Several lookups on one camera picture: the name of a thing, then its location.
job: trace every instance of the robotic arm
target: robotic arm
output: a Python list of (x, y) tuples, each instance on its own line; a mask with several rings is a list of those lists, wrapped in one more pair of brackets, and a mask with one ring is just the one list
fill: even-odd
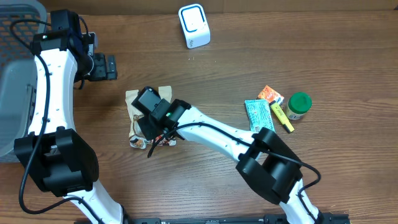
[[(43, 58), (45, 65), (35, 58), (35, 112), (29, 135), (15, 140), (14, 151), (26, 167), (43, 123), (47, 91), (44, 66), (47, 66), (51, 74), (48, 120), (39, 141), (40, 150), (32, 157), (29, 175), (43, 192), (51, 191), (57, 197), (79, 198), (72, 202), (92, 223), (135, 223), (98, 180), (95, 152), (76, 133), (73, 122), (73, 83), (116, 79), (114, 57), (108, 57), (106, 63), (103, 54), (94, 54), (95, 33), (82, 35), (74, 12), (61, 10), (50, 15), (53, 30), (35, 35), (31, 43), (32, 51)], [(300, 191), (303, 187), (301, 161), (274, 132), (262, 129), (254, 134), (232, 128), (182, 100), (170, 104), (150, 87), (145, 87), (132, 105), (145, 115), (138, 123), (147, 139), (174, 132), (178, 138), (223, 153), (237, 163), (236, 169), (253, 191), (282, 207), (289, 223), (334, 223), (326, 221), (305, 192)], [(264, 152), (270, 155), (260, 165), (256, 159)]]

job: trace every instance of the blue packet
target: blue packet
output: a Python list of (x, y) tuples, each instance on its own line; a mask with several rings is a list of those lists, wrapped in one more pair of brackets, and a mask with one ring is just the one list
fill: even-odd
[(266, 100), (245, 100), (244, 104), (246, 105), (252, 132), (258, 133), (261, 128), (268, 128), (275, 132), (269, 103)]

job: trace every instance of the wooden table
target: wooden table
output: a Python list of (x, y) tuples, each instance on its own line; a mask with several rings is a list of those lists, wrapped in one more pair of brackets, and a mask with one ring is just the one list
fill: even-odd
[[(281, 213), (257, 196), (234, 162), (194, 142), (159, 147), (152, 158), (129, 146), (124, 94), (171, 85), (174, 98), (226, 124), (249, 129), (244, 100), (265, 85), (313, 106), (280, 137), (322, 173), (307, 193), (323, 212), (352, 223), (398, 222), (398, 13), (210, 14), (211, 43), (187, 50), (176, 15), (85, 16), (99, 52), (115, 54), (119, 77), (74, 92), (76, 130), (96, 151), (100, 180), (132, 217), (248, 217)], [(72, 223), (71, 203), (45, 215), (21, 211), (23, 168), (0, 165), (0, 223)], [(308, 183), (315, 176), (302, 169)], [(25, 201), (56, 202), (31, 180)]]

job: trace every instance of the orange packet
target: orange packet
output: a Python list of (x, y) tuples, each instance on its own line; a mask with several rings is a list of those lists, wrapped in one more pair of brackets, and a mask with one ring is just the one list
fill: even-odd
[(276, 101), (279, 105), (281, 105), (284, 101), (284, 97), (279, 94), (277, 91), (273, 90), (271, 87), (267, 86), (261, 90), (260, 94), (258, 95), (257, 99), (262, 99), (271, 103), (272, 101)]

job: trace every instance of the white box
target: white box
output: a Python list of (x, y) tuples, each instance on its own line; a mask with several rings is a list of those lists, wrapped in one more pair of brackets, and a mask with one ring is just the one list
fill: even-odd
[(210, 29), (201, 5), (184, 6), (178, 11), (187, 47), (192, 49), (210, 42)]

